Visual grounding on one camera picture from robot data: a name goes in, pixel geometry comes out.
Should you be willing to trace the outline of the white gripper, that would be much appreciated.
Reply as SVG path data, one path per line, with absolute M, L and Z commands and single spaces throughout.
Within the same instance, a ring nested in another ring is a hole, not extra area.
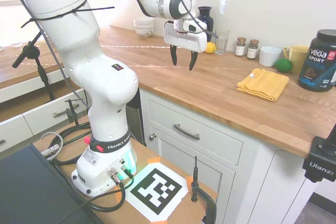
M 173 24 L 170 23 L 164 25 L 164 41 L 170 45 L 170 54 L 174 66 L 177 65 L 177 47 L 191 51 L 190 71 L 196 64 L 198 52 L 204 52 L 207 47 L 207 36 L 204 32 L 178 33 Z

